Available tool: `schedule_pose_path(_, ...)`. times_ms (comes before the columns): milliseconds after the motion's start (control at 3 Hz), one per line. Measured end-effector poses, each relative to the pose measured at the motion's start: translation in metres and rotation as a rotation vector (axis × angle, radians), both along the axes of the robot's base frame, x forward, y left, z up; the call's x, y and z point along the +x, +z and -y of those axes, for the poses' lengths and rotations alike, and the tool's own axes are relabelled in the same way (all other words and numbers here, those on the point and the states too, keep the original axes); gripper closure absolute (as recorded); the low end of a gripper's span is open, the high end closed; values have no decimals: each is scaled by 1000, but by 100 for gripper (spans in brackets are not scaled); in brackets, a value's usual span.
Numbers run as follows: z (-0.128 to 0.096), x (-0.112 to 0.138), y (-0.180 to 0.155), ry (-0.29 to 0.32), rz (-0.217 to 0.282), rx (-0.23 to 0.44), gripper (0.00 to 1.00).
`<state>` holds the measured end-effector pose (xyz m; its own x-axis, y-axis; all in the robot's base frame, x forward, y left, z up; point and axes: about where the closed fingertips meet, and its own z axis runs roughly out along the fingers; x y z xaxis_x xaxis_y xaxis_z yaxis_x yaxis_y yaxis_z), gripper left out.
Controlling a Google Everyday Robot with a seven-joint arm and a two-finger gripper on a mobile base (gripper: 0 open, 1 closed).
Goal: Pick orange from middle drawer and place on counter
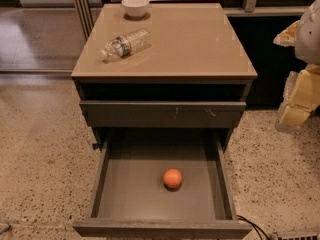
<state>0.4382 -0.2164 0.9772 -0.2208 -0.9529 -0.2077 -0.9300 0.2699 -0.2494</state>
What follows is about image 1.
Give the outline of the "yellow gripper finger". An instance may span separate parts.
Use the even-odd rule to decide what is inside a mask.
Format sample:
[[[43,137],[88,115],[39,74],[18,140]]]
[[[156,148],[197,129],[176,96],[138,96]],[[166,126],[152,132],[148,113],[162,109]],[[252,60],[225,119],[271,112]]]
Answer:
[[[283,101],[275,127],[294,131],[320,106],[320,66],[308,65],[299,73],[291,71],[286,80]]]
[[[276,37],[273,39],[273,43],[282,47],[294,46],[298,24],[299,21],[295,21],[286,29],[277,34]]]

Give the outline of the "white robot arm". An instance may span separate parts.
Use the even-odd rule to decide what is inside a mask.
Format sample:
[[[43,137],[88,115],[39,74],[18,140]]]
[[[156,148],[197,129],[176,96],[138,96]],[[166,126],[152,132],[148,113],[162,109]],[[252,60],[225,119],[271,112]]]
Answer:
[[[320,106],[320,0],[315,0],[273,43],[293,46],[296,58],[307,63],[299,73],[289,73],[278,109],[276,129],[292,132]]]

